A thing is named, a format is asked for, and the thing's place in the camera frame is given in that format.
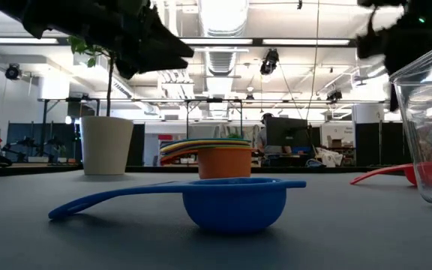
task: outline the table surface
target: table surface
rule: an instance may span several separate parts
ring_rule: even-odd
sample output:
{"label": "table surface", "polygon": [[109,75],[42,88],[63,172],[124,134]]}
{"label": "table surface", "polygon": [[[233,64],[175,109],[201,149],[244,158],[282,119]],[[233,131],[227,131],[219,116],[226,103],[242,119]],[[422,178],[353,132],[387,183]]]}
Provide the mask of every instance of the table surface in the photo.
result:
{"label": "table surface", "polygon": [[404,177],[257,175],[307,180],[256,235],[213,235],[180,194],[111,199],[66,221],[56,206],[87,194],[197,174],[88,177],[82,171],[0,178],[0,269],[432,269],[432,205]]}

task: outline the blue measuring cup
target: blue measuring cup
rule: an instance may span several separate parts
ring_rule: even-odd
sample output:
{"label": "blue measuring cup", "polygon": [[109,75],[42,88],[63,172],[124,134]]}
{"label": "blue measuring cup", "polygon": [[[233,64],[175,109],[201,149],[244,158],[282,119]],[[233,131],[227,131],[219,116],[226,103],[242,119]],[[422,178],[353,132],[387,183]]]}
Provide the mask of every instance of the blue measuring cup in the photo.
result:
{"label": "blue measuring cup", "polygon": [[66,218],[119,196],[182,193],[187,214],[201,228],[218,233],[254,233],[281,216],[287,188],[305,187],[305,181],[276,178],[171,181],[84,196],[59,206],[48,216],[50,219]]}

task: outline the computer monitor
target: computer monitor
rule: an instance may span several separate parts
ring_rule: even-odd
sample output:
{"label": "computer monitor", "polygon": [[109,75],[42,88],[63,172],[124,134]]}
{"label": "computer monitor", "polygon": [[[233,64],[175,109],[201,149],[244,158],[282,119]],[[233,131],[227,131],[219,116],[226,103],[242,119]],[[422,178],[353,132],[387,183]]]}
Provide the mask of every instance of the computer monitor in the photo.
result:
{"label": "computer monitor", "polygon": [[303,119],[270,117],[266,119],[269,146],[311,147],[308,121]]}

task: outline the red spoon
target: red spoon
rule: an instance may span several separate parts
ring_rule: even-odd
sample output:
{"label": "red spoon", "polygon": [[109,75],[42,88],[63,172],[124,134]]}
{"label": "red spoon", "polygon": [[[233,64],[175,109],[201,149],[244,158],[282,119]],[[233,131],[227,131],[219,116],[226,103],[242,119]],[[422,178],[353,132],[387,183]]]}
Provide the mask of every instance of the red spoon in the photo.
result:
{"label": "red spoon", "polygon": [[[432,161],[421,162],[417,165],[417,168],[419,171],[419,175],[421,176],[421,179],[424,182],[424,184],[432,185]],[[367,172],[364,175],[360,175],[359,177],[354,178],[354,180],[352,180],[350,184],[354,185],[358,182],[365,180],[366,178],[378,174],[397,172],[401,170],[404,171],[404,175],[406,176],[406,178],[411,184],[417,185],[416,174],[414,173],[414,167],[412,164],[404,164],[398,166],[390,166],[387,168],[375,169],[374,171]]]}

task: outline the plant stem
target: plant stem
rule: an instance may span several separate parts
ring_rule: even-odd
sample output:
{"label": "plant stem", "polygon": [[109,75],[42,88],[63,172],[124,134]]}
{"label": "plant stem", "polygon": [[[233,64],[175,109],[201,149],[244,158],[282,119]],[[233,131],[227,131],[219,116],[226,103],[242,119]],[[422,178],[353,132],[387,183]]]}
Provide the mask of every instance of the plant stem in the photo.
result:
{"label": "plant stem", "polygon": [[113,87],[113,71],[114,71],[114,61],[116,56],[113,52],[109,54],[109,82],[108,82],[108,92],[106,93],[106,116],[110,117],[111,114],[111,88]]}

